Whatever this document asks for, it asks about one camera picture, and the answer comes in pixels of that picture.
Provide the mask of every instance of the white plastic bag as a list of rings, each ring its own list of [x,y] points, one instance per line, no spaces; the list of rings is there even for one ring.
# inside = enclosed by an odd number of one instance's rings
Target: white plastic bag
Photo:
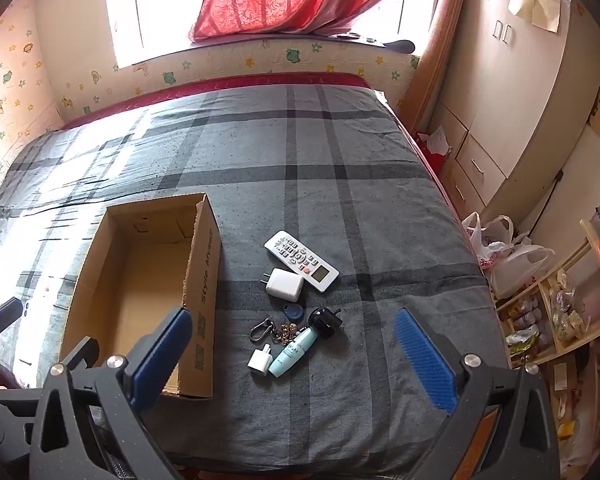
[[[511,254],[499,259],[487,274],[496,298],[508,298],[530,278],[539,278],[547,273],[554,256],[551,249],[540,245],[517,245]]]
[[[462,227],[469,235],[482,270],[491,269],[500,256],[513,248],[513,222],[508,216],[498,216],[480,227],[480,215],[473,212],[464,219]]]

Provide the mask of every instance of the light blue bottle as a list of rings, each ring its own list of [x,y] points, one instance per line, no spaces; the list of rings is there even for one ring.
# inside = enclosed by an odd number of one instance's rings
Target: light blue bottle
[[[298,362],[305,352],[311,348],[311,345],[315,343],[316,339],[318,339],[318,333],[313,327],[303,330],[278,354],[278,357],[276,357],[275,361],[269,367],[269,372],[276,377],[280,377],[280,375]]]

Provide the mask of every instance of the keychain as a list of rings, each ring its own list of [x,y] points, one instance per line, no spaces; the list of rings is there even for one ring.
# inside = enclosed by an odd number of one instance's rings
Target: keychain
[[[282,326],[282,337],[280,342],[283,345],[288,345],[291,340],[296,337],[298,333],[298,326],[295,323],[288,323]]]
[[[271,336],[274,343],[289,344],[293,338],[298,335],[298,326],[296,323],[287,323],[281,327],[281,331],[276,328],[276,323],[267,317],[262,323],[254,326],[249,330],[249,340],[252,343],[259,343],[267,335]]]
[[[259,330],[262,330],[262,333],[256,337],[254,334]],[[266,336],[269,333],[271,334],[271,339],[274,343],[279,343],[282,339],[274,321],[271,318],[267,317],[267,319],[265,319],[262,323],[254,326],[251,330],[249,330],[249,340],[252,343],[259,343],[264,338],[266,338]]]

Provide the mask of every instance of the blue gripper pad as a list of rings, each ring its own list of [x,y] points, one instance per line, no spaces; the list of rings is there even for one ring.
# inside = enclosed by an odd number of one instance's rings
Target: blue gripper pad
[[[456,377],[406,309],[400,309],[395,315],[395,335],[431,402],[451,413],[458,403]]]
[[[138,413],[147,410],[158,400],[192,334],[191,314],[181,308],[133,374],[129,404]]]

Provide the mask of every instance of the small white charger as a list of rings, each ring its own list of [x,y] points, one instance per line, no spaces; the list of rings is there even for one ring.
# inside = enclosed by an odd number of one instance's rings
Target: small white charger
[[[267,284],[267,294],[294,303],[298,300],[304,283],[302,276],[283,269],[273,269],[271,274],[265,274],[265,276],[268,277],[268,280],[266,282],[264,280],[260,281]]]
[[[253,351],[253,355],[251,356],[251,359],[249,359],[249,364],[247,364],[247,366],[252,372],[257,372],[260,375],[267,375],[267,371],[269,371],[269,366],[272,361],[273,355],[271,355],[271,346],[264,345],[262,350],[255,349]]]

